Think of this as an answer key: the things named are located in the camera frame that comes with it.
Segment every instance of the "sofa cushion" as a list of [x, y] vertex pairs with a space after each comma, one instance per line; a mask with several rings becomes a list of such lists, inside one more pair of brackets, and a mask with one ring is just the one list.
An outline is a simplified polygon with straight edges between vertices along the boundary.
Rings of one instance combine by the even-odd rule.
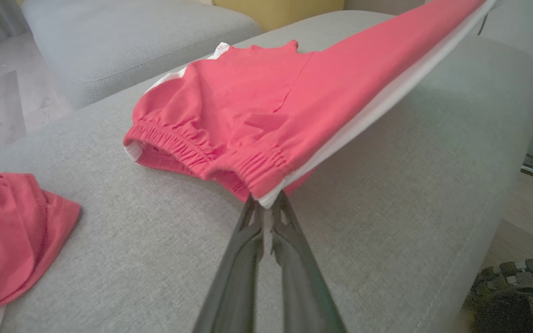
[[[294, 38], [323, 50], [388, 18], [328, 13], [237, 46]], [[0, 150], [0, 172], [34, 173], [83, 209], [48, 272], [6, 308], [2, 333], [191, 331], [242, 203], [217, 183], [129, 160], [121, 140], [155, 80]], [[472, 36], [290, 196], [350, 332], [450, 331], [532, 134], [533, 60]], [[279, 333], [269, 224], [256, 331]]]
[[238, 12], [179, 0], [26, 0], [36, 45], [81, 108], [260, 34]]

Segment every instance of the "floor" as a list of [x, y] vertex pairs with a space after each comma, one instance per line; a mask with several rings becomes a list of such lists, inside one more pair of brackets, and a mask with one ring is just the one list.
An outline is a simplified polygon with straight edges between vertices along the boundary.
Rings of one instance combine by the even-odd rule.
[[68, 115], [30, 33], [0, 42], [0, 148]]
[[[518, 183], [482, 268], [506, 261], [533, 258], [533, 177], [520, 173]], [[468, 312], [462, 310], [454, 324], [454, 333], [471, 333]]]
[[[0, 43], [0, 148], [72, 112], [27, 33]], [[533, 177], [518, 184], [483, 267], [533, 258]], [[462, 312], [453, 332], [465, 333]]]

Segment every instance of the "white wall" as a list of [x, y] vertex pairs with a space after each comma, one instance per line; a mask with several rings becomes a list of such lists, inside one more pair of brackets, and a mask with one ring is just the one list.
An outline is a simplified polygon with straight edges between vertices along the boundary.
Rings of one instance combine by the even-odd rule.
[[489, 13], [481, 36], [513, 46], [533, 58], [533, 0], [504, 0]]

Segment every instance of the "red fabric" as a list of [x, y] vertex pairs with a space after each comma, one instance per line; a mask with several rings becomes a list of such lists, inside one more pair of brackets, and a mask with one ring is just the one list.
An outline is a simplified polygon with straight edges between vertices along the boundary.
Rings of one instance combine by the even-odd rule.
[[44, 274], [79, 212], [78, 204], [41, 190], [30, 174], [0, 174], [0, 306]]
[[147, 92], [123, 145], [138, 142], [147, 167], [262, 197], [483, 3], [434, 0], [324, 51], [230, 47]]

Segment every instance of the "gray sofa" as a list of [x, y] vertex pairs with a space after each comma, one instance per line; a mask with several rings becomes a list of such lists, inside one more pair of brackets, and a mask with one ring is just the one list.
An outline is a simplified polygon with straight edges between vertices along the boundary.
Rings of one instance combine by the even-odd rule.
[[[333, 12], [237, 46], [295, 38], [300, 51], [322, 50], [389, 17]], [[242, 203], [129, 160], [121, 139], [154, 80], [0, 150], [0, 172], [33, 173], [82, 206], [48, 272], [8, 305], [2, 333], [192, 329]], [[451, 331], [532, 135], [533, 60], [471, 36], [290, 196], [350, 332]], [[256, 331], [281, 332], [281, 270], [268, 254], [257, 302]]]
[[184, 0], [25, 0], [49, 68], [77, 110], [260, 34], [246, 15]]

